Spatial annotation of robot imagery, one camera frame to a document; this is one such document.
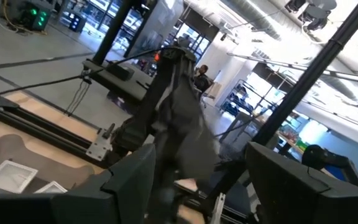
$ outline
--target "ceiling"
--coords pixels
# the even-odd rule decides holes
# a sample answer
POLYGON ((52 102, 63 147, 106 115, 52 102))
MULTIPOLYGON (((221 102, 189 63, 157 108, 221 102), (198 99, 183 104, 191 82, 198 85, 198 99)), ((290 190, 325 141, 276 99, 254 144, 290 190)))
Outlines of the ceiling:
MULTIPOLYGON (((268 59, 305 65, 318 54, 324 43, 331 38, 358 3, 358 0, 337 0, 337 8, 328 17, 331 22, 323 30, 312 33, 311 38, 301 32, 302 24, 297 17, 302 10, 298 14, 290 14, 284 9, 289 0, 186 1, 191 3, 194 10, 205 16, 205 19, 217 26, 221 26, 221 21, 227 21, 228 25, 219 27, 222 31, 227 30, 227 27, 235 27, 229 30, 238 33, 238 38, 245 37, 247 42, 254 45, 268 59), (251 22, 252 25, 242 26, 247 22, 251 22), (259 32, 250 33, 251 27, 259 32)), ((358 74, 358 31, 328 69, 358 74)), ((349 99, 358 101, 358 83, 325 76, 321 79, 349 99)))

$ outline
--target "person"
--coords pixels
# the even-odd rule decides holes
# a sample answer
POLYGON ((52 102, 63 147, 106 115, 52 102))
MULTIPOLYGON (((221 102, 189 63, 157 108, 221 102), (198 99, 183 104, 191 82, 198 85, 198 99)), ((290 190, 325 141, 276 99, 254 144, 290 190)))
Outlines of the person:
POLYGON ((213 81, 206 75, 207 71, 208 66, 202 65, 194 77, 194 86, 201 92, 200 97, 213 84, 213 81))

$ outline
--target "wooden platform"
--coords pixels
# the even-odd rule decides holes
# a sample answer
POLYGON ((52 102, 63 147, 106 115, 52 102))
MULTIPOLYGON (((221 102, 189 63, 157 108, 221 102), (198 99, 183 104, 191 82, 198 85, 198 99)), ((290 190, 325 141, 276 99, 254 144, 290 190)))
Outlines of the wooden platform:
MULTIPOLYGON (((14 93, 6 98, 89 141, 96 139, 96 129, 69 118, 30 96, 14 93)), ((40 178, 46 181, 56 180, 60 184, 63 183, 62 185, 66 188, 72 187, 72 182, 78 184, 86 180, 89 175, 103 171, 100 167, 0 122, 0 162, 11 158, 25 166, 38 169, 37 175, 40 175, 40 178), (67 180, 67 177, 72 174, 76 179, 67 180)), ((192 180, 181 180, 179 183, 196 190, 192 180)), ((200 213, 186 207, 180 208, 179 216, 195 224, 204 223, 200 213)))

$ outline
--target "gray floor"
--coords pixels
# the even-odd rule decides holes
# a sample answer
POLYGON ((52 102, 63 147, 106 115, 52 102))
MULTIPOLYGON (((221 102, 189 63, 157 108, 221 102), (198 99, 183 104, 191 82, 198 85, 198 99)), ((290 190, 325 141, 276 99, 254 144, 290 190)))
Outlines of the gray floor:
MULTIPOLYGON (((101 39, 90 36, 86 32, 76 34, 59 25, 48 26, 47 33, 48 35, 22 36, 0 27, 0 64, 51 60, 0 68, 0 91, 13 88, 12 85, 25 86, 79 75, 82 70, 81 62, 92 55, 87 57, 78 55, 95 52, 101 42, 101 39), (55 60, 57 57, 66 56, 72 57, 55 60)), ((107 58, 114 60, 119 56, 110 52, 107 58)), ((73 80, 33 88, 30 91, 61 108, 66 108, 79 84, 79 80, 73 80)), ((103 128, 107 128, 113 122, 120 125, 129 115, 107 100, 107 93, 107 89, 98 83, 93 83, 82 104, 75 111, 75 115, 103 128)), ((214 108, 206 109, 207 120, 213 121, 210 123, 217 133, 224 131, 231 122, 229 117, 223 117, 222 122, 214 122, 220 116, 214 108)))

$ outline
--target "pipe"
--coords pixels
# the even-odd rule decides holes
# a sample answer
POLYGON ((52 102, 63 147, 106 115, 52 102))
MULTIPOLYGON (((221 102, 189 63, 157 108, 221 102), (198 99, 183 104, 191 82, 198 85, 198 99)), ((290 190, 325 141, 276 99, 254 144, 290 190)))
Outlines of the pipe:
MULTIPOLYGON (((320 50, 319 46, 312 44, 305 38, 297 24, 268 0, 222 0, 222 2, 245 20, 251 21, 256 30, 264 30, 266 34, 277 41, 299 37, 298 40, 302 40, 302 45, 304 43, 305 46, 310 48, 305 49, 306 52, 310 50, 318 52, 320 50)), ((289 47, 288 50, 299 47, 294 45, 289 47)), ((354 101, 355 105, 358 105, 358 98, 342 81, 334 77, 322 77, 321 80, 354 101)))
MULTIPOLYGON (((284 97, 283 102, 274 110, 259 132, 252 138, 253 142, 263 146, 268 143, 277 129, 291 114, 297 104, 307 94, 321 74, 323 74, 324 70, 337 57, 357 30, 358 4, 349 14, 345 22, 340 26, 340 28, 338 28, 325 47, 312 61, 308 69, 306 69, 292 90, 286 95, 286 97, 284 97)), ((226 194, 245 171, 246 164, 244 160, 239 161, 235 166, 230 167, 228 172, 207 196, 207 199, 202 203, 201 207, 209 208, 209 203, 214 202, 220 193, 226 194)))
MULTIPOLYGON (((300 71, 305 71, 308 68, 307 66, 304 66, 304 65, 297 65, 297 64, 291 64, 291 63, 286 63, 286 62, 276 62, 273 60, 263 59, 264 57, 260 56, 260 54, 263 54, 263 52, 261 52, 261 51, 258 51, 256 53, 254 52, 251 55, 251 57, 245 56, 245 55, 236 55, 233 53, 227 53, 227 54, 230 56, 233 56, 233 57, 244 58, 244 59, 255 61, 255 62, 277 65, 277 66, 300 70, 300 71)), ((325 70, 323 72, 323 75, 320 77, 320 79, 322 77, 326 77, 326 76, 335 77, 335 78, 343 79, 343 80, 349 80, 352 82, 358 82, 358 74, 356 75, 356 74, 350 74, 350 73, 335 72, 333 70, 325 70)))

